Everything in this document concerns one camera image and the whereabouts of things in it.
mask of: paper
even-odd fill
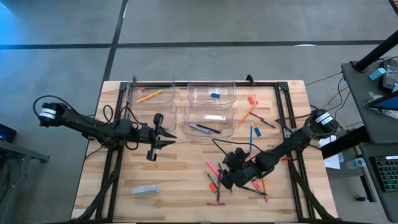
[[[336,140],[336,136],[330,136],[326,139],[319,140],[319,145],[322,147]],[[332,169],[340,169],[340,161],[338,160],[338,155],[331,156],[324,160],[325,167]]]

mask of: keyboard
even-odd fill
[[[383,192],[398,192],[398,156],[372,157]]]

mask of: gray floor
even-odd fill
[[[0,2],[0,44],[111,43],[122,0],[6,0]],[[380,40],[398,29],[387,0],[130,0],[120,43],[187,41]],[[118,49],[110,80],[302,79],[340,71],[374,45]],[[18,198],[15,223],[68,220],[87,145],[67,128],[41,128],[35,98],[61,96],[82,113],[95,112],[108,49],[0,50],[0,123],[19,132],[16,143],[51,154],[34,163]],[[398,48],[389,55],[398,54]],[[307,88],[323,106],[340,77]],[[359,121],[352,98],[339,112]],[[330,179],[340,218],[388,223],[379,203],[353,200],[359,178]]]

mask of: wooden table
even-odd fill
[[[288,81],[290,97],[296,116],[308,114],[310,106],[304,82]],[[96,118],[104,121],[102,108],[104,105],[116,105],[120,82],[105,82],[99,98]],[[237,87],[234,103],[234,120],[239,120],[251,107],[248,96],[251,95],[259,104],[254,109],[266,121],[277,126],[270,128],[257,118],[249,116],[247,120],[234,130],[232,141],[249,142],[249,126],[254,123],[261,130],[261,137],[254,137],[253,143],[262,149],[270,149],[280,144],[282,131],[274,122],[279,117],[275,93],[268,87]],[[269,202],[253,192],[233,188],[230,193],[222,187],[221,201],[226,206],[207,206],[206,202],[215,201],[216,195],[208,187],[206,173],[215,175],[206,165],[210,161],[215,167],[221,162],[224,154],[210,142],[189,140],[182,132],[184,106],[188,103],[186,87],[176,87],[175,103],[177,104],[177,127],[173,132],[178,137],[171,146],[157,151],[157,161],[146,160],[148,145],[141,144],[138,150],[125,149],[116,199],[115,222],[273,222],[297,221],[292,186],[286,162],[280,162],[275,170],[265,177],[269,194]],[[305,119],[298,119],[301,127]],[[99,148],[92,141],[87,153]],[[226,151],[234,151],[236,146],[223,145]],[[91,203],[101,185],[106,150],[90,156],[84,163],[80,184],[73,208],[72,218],[78,217]],[[318,149],[309,147],[304,150],[303,157],[307,168],[310,188],[327,211],[337,217],[335,203],[331,194],[329,180],[323,163],[322,154]],[[132,195],[131,189],[143,185],[157,184],[160,193],[154,195]],[[307,209],[303,193],[300,192],[305,217]],[[108,210],[105,202],[104,214]]]

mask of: clear plastic bin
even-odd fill
[[[235,82],[214,82],[204,85],[200,82],[188,82],[188,101],[192,106],[232,107],[236,100]]]
[[[184,108],[184,123],[182,131],[187,137],[201,137],[201,138],[228,138],[234,134],[234,109],[208,106],[192,106],[187,104]],[[210,131],[209,133],[197,130],[190,126],[203,125],[221,133]]]
[[[171,86],[165,85],[164,87],[135,82],[133,84],[132,104],[135,108],[140,108],[141,106],[145,108],[146,105],[159,105],[171,102],[174,99],[175,82],[174,80],[170,82]]]
[[[177,106],[174,102],[162,103],[157,105],[146,104],[142,105],[138,108],[132,107],[131,111],[134,113],[134,116],[141,123],[147,123],[148,126],[154,128],[154,116],[157,113],[161,113],[163,115],[163,123],[162,127],[167,132],[174,131],[176,127],[177,121]]]

